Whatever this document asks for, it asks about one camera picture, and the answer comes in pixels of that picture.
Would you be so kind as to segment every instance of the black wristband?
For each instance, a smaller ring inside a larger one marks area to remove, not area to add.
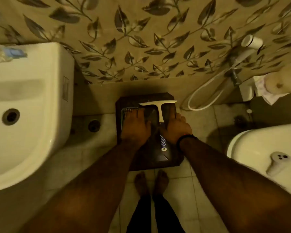
[[[195,140],[198,140],[198,138],[192,134],[188,134],[188,135],[183,135],[182,137],[180,137],[176,143],[176,147],[177,149],[182,153],[183,151],[180,149],[180,142],[182,141],[182,139],[187,138],[187,137],[192,137]]]

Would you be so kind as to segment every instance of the hand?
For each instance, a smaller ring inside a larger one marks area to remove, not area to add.
[[[122,140],[132,141],[141,147],[150,135],[151,122],[145,124],[144,108],[127,112],[122,127]]]
[[[173,107],[170,109],[167,129],[161,127],[160,131],[162,136],[172,144],[176,144],[180,137],[192,134],[192,129],[190,125],[186,123],[186,118],[179,113],[175,115],[175,109]]]

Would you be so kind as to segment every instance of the foot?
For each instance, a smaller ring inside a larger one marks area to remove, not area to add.
[[[169,183],[169,178],[167,176],[167,173],[163,170],[159,170],[157,178],[155,180],[155,187],[153,191],[153,196],[163,194],[166,190]]]
[[[148,189],[148,185],[146,183],[146,178],[145,178],[144,172],[141,172],[141,173],[136,175],[135,187],[136,187],[136,190],[137,190],[138,194],[140,195],[140,197],[150,194],[149,189]]]

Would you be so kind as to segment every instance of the plastic bottle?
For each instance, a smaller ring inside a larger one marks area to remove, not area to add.
[[[291,92],[291,64],[284,66],[279,72],[265,76],[265,88],[268,92],[278,95]]]
[[[0,62],[9,62],[22,57],[27,57],[22,50],[0,45]]]

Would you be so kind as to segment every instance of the wash basin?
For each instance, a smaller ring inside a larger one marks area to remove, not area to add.
[[[73,57],[58,43],[14,48],[27,58],[0,63],[0,189],[63,146],[72,120]]]
[[[271,154],[291,157],[291,124],[242,132],[232,139],[227,156],[273,180],[291,193],[291,162],[274,176],[267,174]]]

